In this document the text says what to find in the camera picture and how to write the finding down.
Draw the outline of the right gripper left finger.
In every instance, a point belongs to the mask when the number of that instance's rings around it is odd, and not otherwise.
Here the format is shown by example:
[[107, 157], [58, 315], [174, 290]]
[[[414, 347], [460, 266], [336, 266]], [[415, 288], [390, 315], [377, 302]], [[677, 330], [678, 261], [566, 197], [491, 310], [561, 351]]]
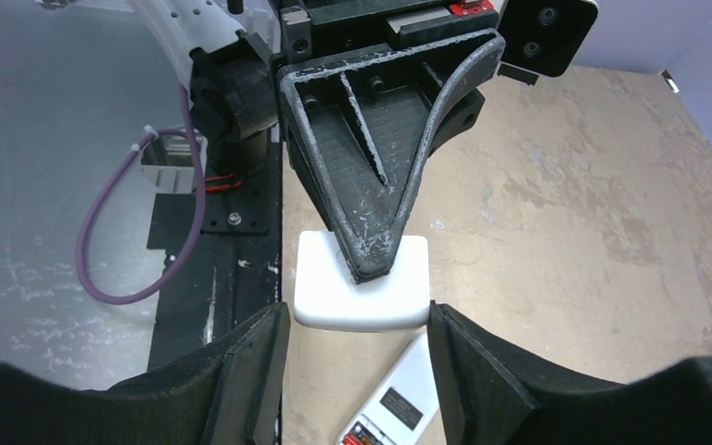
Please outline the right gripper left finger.
[[173, 362], [76, 390], [0, 362], [0, 444], [276, 444], [290, 314], [264, 307]]

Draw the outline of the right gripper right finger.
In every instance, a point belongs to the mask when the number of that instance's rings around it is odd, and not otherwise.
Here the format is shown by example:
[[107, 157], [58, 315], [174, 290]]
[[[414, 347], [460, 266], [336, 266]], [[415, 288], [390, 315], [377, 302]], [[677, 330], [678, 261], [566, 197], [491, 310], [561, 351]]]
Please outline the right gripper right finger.
[[584, 375], [432, 303], [429, 351], [450, 444], [712, 444], [712, 357], [629, 384]]

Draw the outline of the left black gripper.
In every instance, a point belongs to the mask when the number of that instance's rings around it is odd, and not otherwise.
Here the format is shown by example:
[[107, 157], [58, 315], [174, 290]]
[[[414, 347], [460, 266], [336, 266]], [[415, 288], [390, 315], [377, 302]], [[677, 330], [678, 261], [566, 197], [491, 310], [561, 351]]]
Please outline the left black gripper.
[[491, 1], [276, 1], [291, 165], [356, 283], [387, 275], [431, 154], [471, 129], [506, 47]]

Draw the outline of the white remote control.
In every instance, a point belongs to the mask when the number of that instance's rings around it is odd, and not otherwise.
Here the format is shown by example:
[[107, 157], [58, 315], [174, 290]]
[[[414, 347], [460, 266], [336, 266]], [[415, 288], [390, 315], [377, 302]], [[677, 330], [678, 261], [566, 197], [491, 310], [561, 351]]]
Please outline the white remote control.
[[411, 341], [337, 437], [365, 428], [382, 444], [415, 444], [439, 410], [427, 333]]

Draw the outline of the white battery cover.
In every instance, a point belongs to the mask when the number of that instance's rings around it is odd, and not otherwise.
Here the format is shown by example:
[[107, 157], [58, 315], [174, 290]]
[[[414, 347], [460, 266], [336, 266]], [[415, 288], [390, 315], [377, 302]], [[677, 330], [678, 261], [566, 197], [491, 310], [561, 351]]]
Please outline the white battery cover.
[[430, 301], [425, 237], [405, 235], [389, 274], [358, 284], [332, 233], [300, 233], [293, 298], [299, 324], [353, 333], [416, 329], [426, 324]]

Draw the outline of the red orange battery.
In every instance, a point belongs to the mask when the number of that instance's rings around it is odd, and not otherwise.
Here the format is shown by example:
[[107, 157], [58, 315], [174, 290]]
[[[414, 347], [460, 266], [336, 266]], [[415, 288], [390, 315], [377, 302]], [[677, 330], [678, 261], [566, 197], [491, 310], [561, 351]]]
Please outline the red orange battery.
[[344, 445], [382, 445], [380, 439], [365, 428], [349, 431], [341, 440]]

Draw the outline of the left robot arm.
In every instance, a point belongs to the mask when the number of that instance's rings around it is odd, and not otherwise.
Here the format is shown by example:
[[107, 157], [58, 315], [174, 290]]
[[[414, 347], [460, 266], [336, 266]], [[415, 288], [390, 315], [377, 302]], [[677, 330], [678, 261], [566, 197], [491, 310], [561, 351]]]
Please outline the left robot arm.
[[244, 1], [132, 1], [186, 89], [194, 127], [224, 172], [279, 126], [292, 167], [357, 283], [387, 275], [428, 158], [477, 120], [478, 88], [506, 42], [492, 7], [453, 1], [271, 1], [280, 36]]

